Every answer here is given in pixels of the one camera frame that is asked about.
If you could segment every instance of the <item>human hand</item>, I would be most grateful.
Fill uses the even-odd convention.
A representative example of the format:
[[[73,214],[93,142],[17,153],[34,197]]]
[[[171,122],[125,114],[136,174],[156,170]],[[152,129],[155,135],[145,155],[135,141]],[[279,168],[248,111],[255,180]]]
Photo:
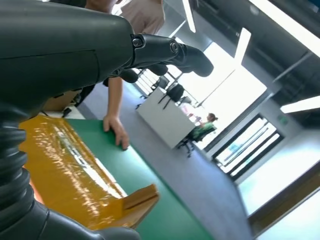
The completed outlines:
[[[118,146],[121,143],[123,150],[129,147],[129,136],[118,116],[107,114],[103,117],[103,130],[109,132],[110,129],[112,129],[115,135],[115,145]]]

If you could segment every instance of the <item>cardboard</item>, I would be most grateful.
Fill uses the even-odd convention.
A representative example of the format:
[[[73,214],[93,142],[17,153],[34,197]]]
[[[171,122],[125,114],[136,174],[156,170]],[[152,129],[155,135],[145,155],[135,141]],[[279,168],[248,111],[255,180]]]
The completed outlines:
[[[35,197],[91,230],[136,228],[159,199],[149,185],[127,195],[63,118],[38,115],[20,126]]]
[[[77,94],[79,94],[81,92],[81,90],[67,91],[60,97],[51,97],[45,104],[42,110],[45,112],[62,112],[65,108],[70,105]]]

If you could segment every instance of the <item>person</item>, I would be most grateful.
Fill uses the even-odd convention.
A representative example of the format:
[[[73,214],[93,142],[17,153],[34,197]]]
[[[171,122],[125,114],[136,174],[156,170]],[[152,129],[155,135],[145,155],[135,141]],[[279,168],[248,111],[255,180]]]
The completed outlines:
[[[216,129],[216,127],[214,125],[214,122],[217,120],[218,120],[218,118],[216,117],[216,115],[213,113],[209,113],[207,116],[207,122],[202,122],[200,123],[200,125],[195,127],[191,132],[191,137],[192,139],[197,139],[204,133],[206,133],[210,130]]]
[[[110,14],[115,4],[121,4],[123,0],[51,0],[51,2]],[[156,34],[165,23],[163,0],[131,0],[125,3],[121,8],[121,16],[129,21],[135,33]],[[122,147],[126,150],[130,145],[130,140],[119,119],[123,80],[121,77],[107,78],[103,85],[109,89],[107,112],[103,120],[103,130],[105,132],[113,130],[115,144],[118,146],[121,143]],[[80,100],[75,106],[82,103],[94,88],[94,85],[83,88],[79,94]]]

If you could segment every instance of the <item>robotic hand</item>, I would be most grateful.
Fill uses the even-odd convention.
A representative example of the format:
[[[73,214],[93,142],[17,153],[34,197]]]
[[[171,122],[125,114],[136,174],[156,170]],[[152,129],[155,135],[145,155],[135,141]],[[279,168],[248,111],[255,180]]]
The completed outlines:
[[[26,134],[19,123],[48,98],[118,76],[122,70],[172,64],[208,76],[201,51],[174,39],[134,35],[119,16],[35,0],[0,1],[0,239],[111,240],[35,201]]]

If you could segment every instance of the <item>white desk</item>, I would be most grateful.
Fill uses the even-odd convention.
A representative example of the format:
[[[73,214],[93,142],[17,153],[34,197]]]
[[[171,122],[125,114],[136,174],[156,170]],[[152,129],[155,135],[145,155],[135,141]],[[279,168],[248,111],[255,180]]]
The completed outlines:
[[[137,111],[164,142],[174,149],[195,128],[195,124],[173,101],[163,109],[168,96],[158,104],[165,93],[165,90],[158,87]]]

